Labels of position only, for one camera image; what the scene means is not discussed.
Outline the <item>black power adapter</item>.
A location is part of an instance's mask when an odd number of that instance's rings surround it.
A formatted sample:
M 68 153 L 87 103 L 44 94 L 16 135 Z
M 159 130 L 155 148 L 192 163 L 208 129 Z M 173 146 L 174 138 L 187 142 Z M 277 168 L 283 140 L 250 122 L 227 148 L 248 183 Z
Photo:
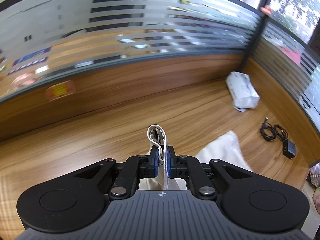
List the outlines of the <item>black power adapter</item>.
M 289 139 L 283 141 L 283 155 L 289 159 L 296 156 L 296 145 Z

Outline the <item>white satin polo shirt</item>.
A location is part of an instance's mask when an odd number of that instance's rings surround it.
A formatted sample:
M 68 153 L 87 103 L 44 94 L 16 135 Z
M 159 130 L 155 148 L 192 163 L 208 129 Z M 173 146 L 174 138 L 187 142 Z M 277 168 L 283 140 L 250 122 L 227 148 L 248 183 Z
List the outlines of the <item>white satin polo shirt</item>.
M 187 185 L 183 179 L 169 179 L 168 184 L 164 184 L 164 147 L 169 145 L 164 129 L 159 125 L 149 126 L 147 138 L 150 142 L 150 150 L 147 155 L 152 155 L 152 150 L 156 151 L 155 161 L 152 161 L 156 164 L 156 177 L 141 179 L 139 189 L 151 191 L 186 190 Z M 212 159 L 220 159 L 248 171 L 252 170 L 242 155 L 238 137 L 233 131 L 228 131 L 210 142 L 198 152 L 196 158 L 205 164 Z

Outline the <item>red certificate sticker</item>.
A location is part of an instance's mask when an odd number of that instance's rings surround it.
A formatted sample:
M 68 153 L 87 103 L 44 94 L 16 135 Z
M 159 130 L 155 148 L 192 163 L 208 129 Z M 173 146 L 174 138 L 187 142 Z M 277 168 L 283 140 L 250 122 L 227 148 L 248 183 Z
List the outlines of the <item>red certificate sticker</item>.
M 46 97 L 53 101 L 75 93 L 75 87 L 72 80 L 57 83 L 46 89 Z

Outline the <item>patterned floor mat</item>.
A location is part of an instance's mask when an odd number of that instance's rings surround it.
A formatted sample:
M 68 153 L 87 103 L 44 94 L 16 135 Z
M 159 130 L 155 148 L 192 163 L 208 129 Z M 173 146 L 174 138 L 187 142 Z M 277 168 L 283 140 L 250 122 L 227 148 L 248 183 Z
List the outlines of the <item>patterned floor mat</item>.
M 312 200 L 317 210 L 317 213 L 320 213 L 320 201 L 319 201 L 320 163 L 319 161 L 310 168 L 309 177 L 310 177 L 311 184 L 316 188 L 313 193 Z

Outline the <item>white tissue pack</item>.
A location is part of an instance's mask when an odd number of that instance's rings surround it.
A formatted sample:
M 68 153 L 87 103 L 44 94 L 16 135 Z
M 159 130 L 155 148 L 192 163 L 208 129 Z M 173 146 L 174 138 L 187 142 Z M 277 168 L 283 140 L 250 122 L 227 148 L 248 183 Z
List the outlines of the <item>white tissue pack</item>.
M 232 97 L 233 107 L 244 112 L 255 109 L 260 96 L 251 84 L 249 75 L 240 72 L 230 72 L 226 78 L 226 85 Z

